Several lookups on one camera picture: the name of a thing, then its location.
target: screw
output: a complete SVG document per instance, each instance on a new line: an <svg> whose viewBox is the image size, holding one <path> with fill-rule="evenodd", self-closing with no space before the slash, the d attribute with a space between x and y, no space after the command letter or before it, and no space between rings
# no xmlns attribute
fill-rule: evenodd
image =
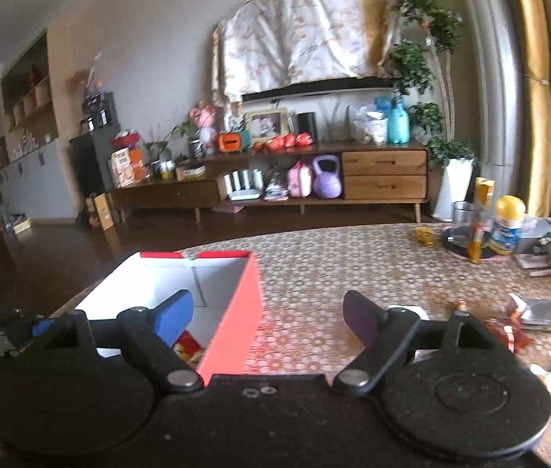
<svg viewBox="0 0 551 468"><path fill-rule="evenodd" d="M270 385L265 385L261 387L261 392L263 394L275 394L277 392L277 388Z"/></svg>
<svg viewBox="0 0 551 468"><path fill-rule="evenodd" d="M370 377L361 369L346 369L339 373L339 380L349 387L362 387L368 384Z"/></svg>
<svg viewBox="0 0 551 468"><path fill-rule="evenodd" d="M191 387L199 382L199 377L195 371L177 369L167 375L167 381L176 387Z"/></svg>
<svg viewBox="0 0 551 468"><path fill-rule="evenodd" d="M257 389L243 389L241 392L245 397L258 397L261 395L260 392L258 392Z"/></svg>

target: patterned tablecloth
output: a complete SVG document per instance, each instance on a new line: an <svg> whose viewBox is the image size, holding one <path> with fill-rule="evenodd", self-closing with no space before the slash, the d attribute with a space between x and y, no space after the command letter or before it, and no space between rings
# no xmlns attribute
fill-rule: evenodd
<svg viewBox="0 0 551 468"><path fill-rule="evenodd" d="M508 293L551 298L551 277L530 278L512 259L474 265L442 248L424 248L415 225L368 225L283 232L188 248L249 250L261 270L265 311L247 360L248 373L324 372L329 378L362 350L343 321L343 296L354 289L380 306L421 306L446 319L464 299L481 319L503 309ZM431 225L440 232L440 226ZM531 331L525 362L551 369L551 333ZM551 424L539 446L551 464Z"/></svg>

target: red box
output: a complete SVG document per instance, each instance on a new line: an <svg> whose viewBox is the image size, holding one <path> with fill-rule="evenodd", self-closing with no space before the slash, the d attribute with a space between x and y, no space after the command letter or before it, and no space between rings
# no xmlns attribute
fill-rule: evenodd
<svg viewBox="0 0 551 468"><path fill-rule="evenodd" d="M136 253L124 260L77 308L90 320L115 318L133 306L154 308L180 289L193 294L187 330L206 348L197 371L208 384L216 373L240 374L262 317L258 264L247 251ZM98 349L103 356L119 351Z"/></svg>
<svg viewBox="0 0 551 468"><path fill-rule="evenodd" d="M123 148L129 148L130 146L134 146L137 142L139 142L139 139L141 136L139 135L139 132L129 133L125 137L115 137L114 139L111 139L109 143L114 149L123 149Z"/></svg>

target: pink bag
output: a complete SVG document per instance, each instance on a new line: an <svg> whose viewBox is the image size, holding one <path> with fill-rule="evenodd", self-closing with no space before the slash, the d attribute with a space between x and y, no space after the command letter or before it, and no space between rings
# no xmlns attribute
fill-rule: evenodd
<svg viewBox="0 0 551 468"><path fill-rule="evenodd" d="M308 197L312 192L312 169L297 162L288 174L288 189L291 197Z"/></svg>

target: small speaker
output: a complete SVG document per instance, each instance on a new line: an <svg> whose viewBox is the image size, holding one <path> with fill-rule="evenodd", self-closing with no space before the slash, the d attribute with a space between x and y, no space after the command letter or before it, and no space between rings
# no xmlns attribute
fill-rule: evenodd
<svg viewBox="0 0 551 468"><path fill-rule="evenodd" d="M317 143L317 123L315 121L314 112L302 112L297 115L297 133L308 132L312 141Z"/></svg>

